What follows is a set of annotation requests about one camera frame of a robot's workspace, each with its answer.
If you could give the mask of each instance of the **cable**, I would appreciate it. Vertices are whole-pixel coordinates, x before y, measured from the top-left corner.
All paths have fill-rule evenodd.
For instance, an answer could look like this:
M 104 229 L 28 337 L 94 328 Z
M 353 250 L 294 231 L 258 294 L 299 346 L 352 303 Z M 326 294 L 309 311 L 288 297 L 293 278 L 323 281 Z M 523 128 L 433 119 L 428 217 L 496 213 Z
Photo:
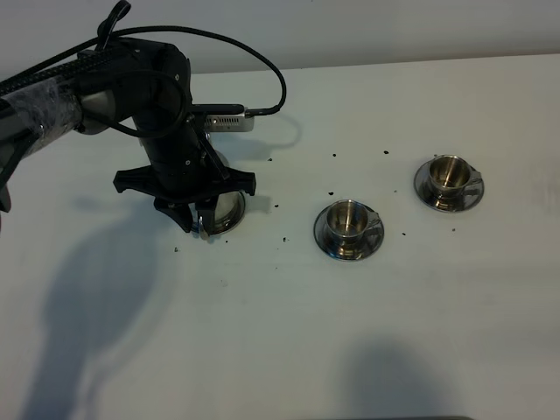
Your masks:
M 220 35 L 218 33 L 202 31 L 201 29 L 189 28 L 186 26 L 140 26 L 137 28 L 128 28 L 128 29 L 121 29 L 120 31 L 114 31 L 111 35 L 111 39 L 115 39 L 121 36 L 134 35 L 138 33 L 150 33 L 150 32 L 183 32 L 183 33 L 190 33 L 192 35 L 197 35 L 199 37 L 217 39 L 219 41 L 228 43 L 232 46 L 237 46 L 238 48 L 241 48 L 243 51 L 246 51 L 247 53 L 251 54 L 253 57 L 259 59 L 262 63 L 267 65 L 270 68 L 270 70 L 272 70 L 274 74 L 277 76 L 278 80 L 280 81 L 280 85 L 282 86 L 282 96 L 280 98 L 280 102 L 277 105 L 270 108 L 248 109 L 246 111 L 246 116 L 270 116 L 278 112 L 286 102 L 286 89 L 287 89 L 286 81 L 284 80 L 284 77 L 282 76 L 282 73 L 280 73 L 278 67 L 276 67 L 269 59 L 261 55 L 259 52 L 255 51 L 250 46 L 245 45 L 242 42 L 237 41 L 233 38 L 229 38 L 224 35 Z M 52 66 L 53 64 L 56 64 L 61 60 L 67 59 L 68 57 L 77 54 L 80 51 L 85 50 L 86 48 L 89 48 L 90 46 L 96 45 L 98 40 L 99 37 L 96 37 L 90 39 L 89 41 L 82 42 L 81 44 L 73 48 L 70 48 L 69 50 L 61 52 L 60 54 L 57 54 L 54 57 L 47 59 L 42 63 L 37 64 L 36 66 L 30 67 L 27 70 L 24 70 L 23 72 L 16 74 L 13 77 L 10 77 L 8 80 L 5 80 L 4 83 L 8 81 L 14 81 L 19 77 L 27 76 L 29 74 L 34 74 L 49 66 Z
M 60 75 L 65 78 L 74 77 L 77 74 L 84 73 L 102 64 L 108 63 L 114 58 L 124 55 L 125 53 L 127 53 L 127 50 L 124 48 L 112 48 L 110 50 L 104 50 L 98 52 L 97 54 L 88 55 L 87 57 L 82 57 L 74 61 L 70 61 L 69 63 L 60 64 L 55 67 L 49 67 L 46 70 L 38 73 L 20 76 L 15 80 L 12 80 L 12 78 L 10 78 L 0 83 L 0 97 L 21 88 L 26 88 L 35 83 L 39 83 L 40 81 L 45 81 L 52 77 Z
M 97 114 L 93 111 L 89 111 L 87 109 L 83 109 L 84 116 L 91 118 L 92 120 L 97 121 L 98 123 L 107 125 L 111 129 L 115 129 L 120 131 L 124 134 L 128 134 L 129 136 L 138 137 L 138 138 L 158 138 L 158 137 L 165 137 L 176 129 L 178 129 L 181 124 L 186 119 L 186 115 L 188 114 L 188 100 L 186 98 L 185 90 L 181 87 L 181 85 L 175 80 L 175 78 L 171 77 L 169 74 L 157 72 L 155 70 L 132 70 L 129 72 L 122 72 L 117 73 L 113 77 L 113 79 L 124 79 L 128 77 L 139 77 L 139 76 L 150 76 L 154 79 L 160 79 L 161 81 L 168 82 L 173 85 L 173 87 L 177 90 L 180 98 L 179 104 L 179 112 L 175 117 L 175 121 L 173 124 L 167 126 L 164 129 L 159 131 L 141 131 L 137 129 L 130 129 L 129 127 L 120 124 L 119 122 L 115 122 L 110 118 L 107 118 L 105 115 Z
M 119 0 L 113 10 L 108 14 L 107 18 L 101 22 L 97 28 L 97 37 L 99 43 L 95 46 L 96 51 L 103 51 L 111 38 L 111 33 L 115 29 L 116 23 L 124 18 L 130 11 L 132 5 L 126 0 Z

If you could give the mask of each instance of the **stainless steel cup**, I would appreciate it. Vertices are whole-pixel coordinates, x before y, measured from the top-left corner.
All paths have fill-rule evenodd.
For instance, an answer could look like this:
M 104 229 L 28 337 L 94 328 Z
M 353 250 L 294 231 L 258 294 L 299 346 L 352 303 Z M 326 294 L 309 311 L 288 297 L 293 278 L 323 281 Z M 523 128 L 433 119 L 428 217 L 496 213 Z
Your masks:
M 378 213 L 352 199 L 337 201 L 326 212 L 328 233 L 341 246 L 358 242 L 380 222 Z
M 457 197 L 482 182 L 480 172 L 453 155 L 435 157 L 430 162 L 429 173 L 428 187 L 439 199 Z

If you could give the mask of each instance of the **robotic arm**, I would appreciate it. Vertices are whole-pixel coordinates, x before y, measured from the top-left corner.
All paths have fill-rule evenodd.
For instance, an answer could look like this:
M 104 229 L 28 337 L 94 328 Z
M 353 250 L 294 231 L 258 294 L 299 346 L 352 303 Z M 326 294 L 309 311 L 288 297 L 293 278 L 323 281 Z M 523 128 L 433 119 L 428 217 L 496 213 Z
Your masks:
M 255 116 L 276 113 L 285 101 L 284 78 L 258 52 L 211 32 L 180 26 L 113 32 L 129 9 L 126 1 L 120 1 L 101 23 L 98 38 L 0 83 L 0 211 L 11 209 L 6 183 L 22 158 L 69 130 L 93 135 L 110 127 L 139 137 L 150 159 L 148 166 L 118 171 L 116 190 L 132 189 L 154 197 L 158 211 L 185 232 L 195 228 L 206 238 L 219 231 L 214 221 L 222 194 L 254 195 L 256 189 L 255 174 L 225 166 L 208 141 L 208 133 L 250 131 Z M 121 38 L 165 31 L 208 36 L 252 53 L 278 76 L 283 88 L 281 101 L 264 109 L 193 104 L 190 63 L 177 47 Z M 93 45 L 94 50 L 85 49 Z M 47 68 L 75 53 L 77 60 Z M 129 117 L 137 129 L 119 123 Z

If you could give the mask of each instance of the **white wall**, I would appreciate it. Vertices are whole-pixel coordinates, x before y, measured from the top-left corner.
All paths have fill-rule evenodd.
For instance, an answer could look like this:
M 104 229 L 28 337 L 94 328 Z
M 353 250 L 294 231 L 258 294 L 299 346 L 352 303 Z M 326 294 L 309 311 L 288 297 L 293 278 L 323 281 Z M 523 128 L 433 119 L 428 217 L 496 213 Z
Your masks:
M 116 0 L 4 0 L 0 76 L 90 39 Z M 557 0 L 131 0 L 118 26 L 190 25 L 283 68 L 560 51 Z M 198 73 L 263 68 L 230 45 L 159 35 Z

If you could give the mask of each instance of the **white table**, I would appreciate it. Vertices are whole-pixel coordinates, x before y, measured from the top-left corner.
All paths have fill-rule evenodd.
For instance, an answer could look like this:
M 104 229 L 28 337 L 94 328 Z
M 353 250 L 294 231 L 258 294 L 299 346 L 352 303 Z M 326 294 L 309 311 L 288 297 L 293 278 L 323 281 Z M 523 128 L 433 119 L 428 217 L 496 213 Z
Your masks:
M 257 196 L 212 243 L 116 193 L 115 172 L 147 162 L 135 139 L 72 133 L 21 164 L 0 237 L 0 418 L 558 418 L 560 56 L 284 73 L 280 115 L 213 138 Z M 265 106 L 279 89 L 263 72 L 192 91 Z M 417 199 L 435 153 L 482 172 L 473 210 Z M 363 262 L 313 240 L 341 198 L 385 224 Z

